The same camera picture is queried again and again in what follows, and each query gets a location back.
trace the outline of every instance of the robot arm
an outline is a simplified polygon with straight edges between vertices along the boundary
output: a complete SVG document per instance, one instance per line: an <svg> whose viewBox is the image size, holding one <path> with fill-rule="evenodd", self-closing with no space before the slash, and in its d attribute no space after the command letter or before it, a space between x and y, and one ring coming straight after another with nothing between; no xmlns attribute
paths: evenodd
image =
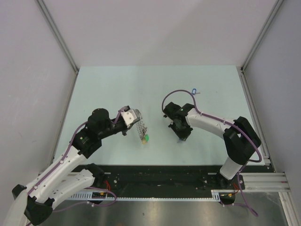
<svg viewBox="0 0 301 226"><path fill-rule="evenodd" d="M26 190L27 205L24 214L30 222L33 225L41 224L56 206L72 194L102 183L104 172L95 164L87 165L72 179L62 180L102 146L102 139L119 132L125 136L139 120L136 110L129 106L122 108L113 120L109 118L106 109L94 110L88 121L81 125L85 127L73 136L65 153L58 160L26 186L17 185L12 190L15 199Z"/></svg>
<svg viewBox="0 0 301 226"><path fill-rule="evenodd" d="M219 171L221 185L226 185L231 181L255 152L252 145L244 136L240 135L239 131L226 123L204 116L205 113L199 114L194 105L185 104L180 107L170 102L164 108L163 113L165 114L164 117L171 120L169 127L180 140L185 141L191 134L192 127L198 127L219 136L225 141L228 158ZM260 146L261 141L246 118L224 119L224 121L238 126L251 138L256 147Z"/></svg>

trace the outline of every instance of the light blue table surface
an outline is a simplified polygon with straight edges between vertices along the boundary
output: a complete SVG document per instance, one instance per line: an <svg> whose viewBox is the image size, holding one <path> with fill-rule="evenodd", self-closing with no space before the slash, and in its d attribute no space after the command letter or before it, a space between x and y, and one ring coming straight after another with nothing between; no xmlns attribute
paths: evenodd
<svg viewBox="0 0 301 226"><path fill-rule="evenodd" d="M143 145L136 127L103 140L103 146L88 163L103 165L223 165L227 152L219 137L195 128L186 142L178 142L163 118L163 98L175 89L191 91L198 108L222 118L246 117L252 122L235 66L112 66L81 67L68 113L63 125L55 158L66 149L75 129L96 108L105 108L110 118L129 105L137 108L148 127L150 140ZM186 93L171 95L178 105L192 103Z"/></svg>

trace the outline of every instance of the white wall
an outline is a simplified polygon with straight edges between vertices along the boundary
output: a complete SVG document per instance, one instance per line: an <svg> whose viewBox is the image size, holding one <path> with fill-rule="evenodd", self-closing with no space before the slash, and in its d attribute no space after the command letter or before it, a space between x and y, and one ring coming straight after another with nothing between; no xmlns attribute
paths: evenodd
<svg viewBox="0 0 301 226"><path fill-rule="evenodd" d="M0 224L46 167L75 74L33 0L0 3Z"/></svg>
<svg viewBox="0 0 301 226"><path fill-rule="evenodd" d="M301 1L285 1L246 70L272 160L301 211Z"/></svg>
<svg viewBox="0 0 301 226"><path fill-rule="evenodd" d="M241 66L276 0L45 0L80 66Z"/></svg>

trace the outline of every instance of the white panel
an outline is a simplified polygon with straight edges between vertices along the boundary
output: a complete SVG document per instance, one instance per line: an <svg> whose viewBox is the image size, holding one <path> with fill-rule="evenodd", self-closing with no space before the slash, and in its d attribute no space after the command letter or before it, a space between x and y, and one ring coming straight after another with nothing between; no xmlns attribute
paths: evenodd
<svg viewBox="0 0 301 226"><path fill-rule="evenodd" d="M74 73L33 0L0 3L0 224L55 147Z"/></svg>
<svg viewBox="0 0 301 226"><path fill-rule="evenodd" d="M279 172L301 211L301 1L285 1L247 71L255 105Z"/></svg>
<svg viewBox="0 0 301 226"><path fill-rule="evenodd" d="M241 66L276 0L46 0L80 66Z"/></svg>
<svg viewBox="0 0 301 226"><path fill-rule="evenodd" d="M143 145L136 127L107 137L103 146L86 163L111 165L223 165L228 155L224 141L195 128L187 141L179 142L163 118L163 98L176 89L197 89L198 108L206 113L251 122L246 99L235 66L128 66L82 67L74 88L63 131L55 154L68 145L75 129L96 108L105 108L116 117L124 105L141 111L150 140ZM175 93L165 102L192 103L187 93Z"/></svg>

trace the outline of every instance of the small metal object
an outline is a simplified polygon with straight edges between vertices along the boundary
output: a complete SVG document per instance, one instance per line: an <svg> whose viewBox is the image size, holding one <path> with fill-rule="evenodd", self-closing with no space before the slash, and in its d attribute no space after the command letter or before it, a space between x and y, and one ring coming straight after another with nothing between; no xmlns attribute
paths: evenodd
<svg viewBox="0 0 301 226"><path fill-rule="evenodd" d="M191 91L191 94L192 94L192 95L196 95L196 94L200 94L200 92L197 93L197 89L196 89L196 88L193 88L192 91Z"/></svg>
<svg viewBox="0 0 301 226"><path fill-rule="evenodd" d="M140 119L136 123L137 131L138 131L138 134L139 134L139 138L143 141L145 139L145 136L146 136L147 127L145 126L144 122L142 121L141 112L138 109L136 109L135 111L137 113L138 119Z"/></svg>
<svg viewBox="0 0 301 226"><path fill-rule="evenodd" d="M133 124L139 121L138 116L136 114L137 112L134 109L130 109L126 113L121 112L121 116L128 128L130 128Z"/></svg>

